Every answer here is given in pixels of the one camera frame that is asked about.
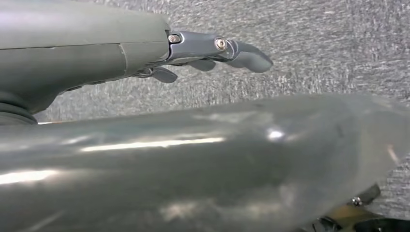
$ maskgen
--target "gray carpet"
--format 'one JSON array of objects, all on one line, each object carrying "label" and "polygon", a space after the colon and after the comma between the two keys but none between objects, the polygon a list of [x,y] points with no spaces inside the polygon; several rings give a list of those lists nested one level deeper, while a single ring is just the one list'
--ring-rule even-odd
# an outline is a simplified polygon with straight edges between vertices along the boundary
[{"label": "gray carpet", "polygon": [[[257,45],[274,69],[174,68],[166,85],[129,78],[68,92],[40,121],[134,115],[293,93],[372,93],[410,102],[410,3],[404,0],[107,0],[169,15],[175,29],[218,32]],[[410,219],[410,166],[382,185],[371,209]]]}]

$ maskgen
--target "gray robotic arm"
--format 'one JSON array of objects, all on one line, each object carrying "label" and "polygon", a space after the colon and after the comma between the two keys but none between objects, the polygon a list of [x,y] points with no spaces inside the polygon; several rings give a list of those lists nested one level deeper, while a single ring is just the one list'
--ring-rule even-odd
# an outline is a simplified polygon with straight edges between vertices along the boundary
[{"label": "gray robotic arm", "polygon": [[162,65],[207,71],[219,61],[254,72],[272,65],[249,44],[171,31],[157,14],[63,0],[4,0],[0,18],[0,111],[18,123],[34,121],[30,114],[83,85],[129,76],[175,81]]}]

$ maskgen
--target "gray metal tube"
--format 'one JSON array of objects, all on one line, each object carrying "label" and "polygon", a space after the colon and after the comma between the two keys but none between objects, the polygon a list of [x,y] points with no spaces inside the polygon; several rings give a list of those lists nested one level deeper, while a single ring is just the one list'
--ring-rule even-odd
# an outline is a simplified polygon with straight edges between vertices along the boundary
[{"label": "gray metal tube", "polygon": [[0,231],[281,231],[372,186],[409,131],[405,107],[338,95],[3,127]]}]

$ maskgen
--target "screw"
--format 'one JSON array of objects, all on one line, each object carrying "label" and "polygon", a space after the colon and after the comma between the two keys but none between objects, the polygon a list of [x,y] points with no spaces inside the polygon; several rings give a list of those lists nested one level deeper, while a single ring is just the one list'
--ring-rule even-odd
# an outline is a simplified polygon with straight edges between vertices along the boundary
[{"label": "screw", "polygon": [[352,200],[351,200],[351,203],[354,206],[362,206],[363,205],[362,199],[360,199],[360,197],[353,197]]},{"label": "screw", "polygon": [[172,44],[176,44],[181,42],[181,37],[179,37],[178,35],[169,35],[168,41]]},{"label": "screw", "polygon": [[225,51],[226,50],[226,40],[224,39],[216,39],[215,40],[215,47],[219,51]]}]

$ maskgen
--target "robotic finger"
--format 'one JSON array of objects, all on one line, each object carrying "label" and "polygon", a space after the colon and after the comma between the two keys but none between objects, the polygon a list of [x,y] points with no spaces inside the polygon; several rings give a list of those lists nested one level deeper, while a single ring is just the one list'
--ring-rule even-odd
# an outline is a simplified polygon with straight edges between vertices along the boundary
[{"label": "robotic finger", "polygon": [[[162,65],[189,65],[207,72],[216,66],[216,62],[226,63],[234,68],[246,68],[255,73],[269,70],[273,62],[261,50],[253,45],[228,40],[216,34],[189,31],[172,31],[169,33],[169,57],[156,62],[149,68],[152,77],[164,83],[172,83],[177,76],[162,68]],[[138,74],[135,77],[145,78]]]}]

